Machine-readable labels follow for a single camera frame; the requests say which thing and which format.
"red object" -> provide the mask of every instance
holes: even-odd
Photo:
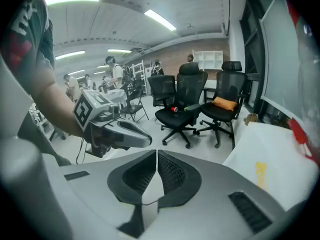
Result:
[[[301,128],[301,126],[298,124],[298,122],[295,119],[291,119],[288,121],[288,125],[293,131],[294,137],[296,141],[299,144],[305,144],[308,141],[307,134],[305,131]]]
[[[291,119],[288,121],[288,125],[291,128],[291,130],[293,131],[293,135],[295,137],[296,142],[298,142],[298,144],[300,144],[300,145],[306,144],[306,146],[308,147],[308,149],[311,153],[311,156],[308,156],[307,154],[305,154],[305,157],[314,161],[320,168],[320,163],[316,160],[316,158],[312,152],[312,149],[309,145],[308,136],[305,133],[305,131],[302,129],[300,124],[298,124],[298,122],[295,119]]]

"orange cushion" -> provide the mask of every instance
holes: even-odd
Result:
[[[234,108],[236,107],[237,103],[234,101],[230,101],[224,98],[216,97],[212,103],[220,108],[223,108],[225,110],[231,110],[234,111]]]

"table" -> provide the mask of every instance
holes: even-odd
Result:
[[[211,99],[211,98],[207,98],[207,92],[215,93],[216,91],[217,91],[216,88],[204,87],[204,88],[203,88],[203,99],[204,99],[204,103],[207,103],[207,99]]]
[[[121,105],[123,107],[127,106],[127,94],[125,90],[122,89],[113,89],[109,90],[107,93],[102,93],[104,97],[106,97],[108,100],[112,101],[113,103],[116,103],[121,108]]]
[[[248,124],[223,165],[268,192],[285,211],[309,197],[319,176],[291,130],[259,122]]]

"chair base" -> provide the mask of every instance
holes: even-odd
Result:
[[[197,134],[197,135],[200,134],[200,133],[198,133],[196,128],[192,128],[192,127],[183,127],[183,128],[173,129],[173,128],[170,128],[166,125],[161,125],[161,131],[163,131],[164,128],[172,129],[172,131],[162,140],[162,145],[164,145],[164,146],[167,145],[167,142],[166,142],[167,139],[169,139],[175,133],[179,133],[181,135],[181,137],[184,139],[184,141],[186,142],[185,147],[187,149],[189,149],[191,147],[191,143],[188,140],[188,138],[186,137],[186,135],[183,133],[183,131],[193,131],[193,134]]]
[[[226,129],[223,129],[222,127],[220,127],[221,123],[220,122],[217,122],[217,121],[214,121],[214,122],[208,122],[208,121],[204,121],[202,120],[200,122],[200,124],[202,125],[203,123],[206,123],[207,125],[209,125],[209,127],[206,127],[206,128],[203,128],[203,129],[200,129],[198,130],[198,132],[204,132],[204,131],[208,131],[208,130],[213,130],[214,133],[215,133],[215,137],[216,137],[216,141],[217,141],[217,144],[214,145],[214,147],[217,149],[220,147],[221,145],[221,141],[220,141],[220,132],[223,132],[225,134],[228,134],[229,137],[231,138],[232,140],[232,149],[235,148],[235,135],[234,135],[234,128],[232,126],[232,122],[225,122],[225,124],[227,126],[230,126],[231,128],[231,131],[227,131]]]

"yellow sticker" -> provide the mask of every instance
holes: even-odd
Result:
[[[266,170],[267,164],[263,162],[256,162],[255,163],[255,175],[256,175],[256,184],[258,187],[266,190]]]

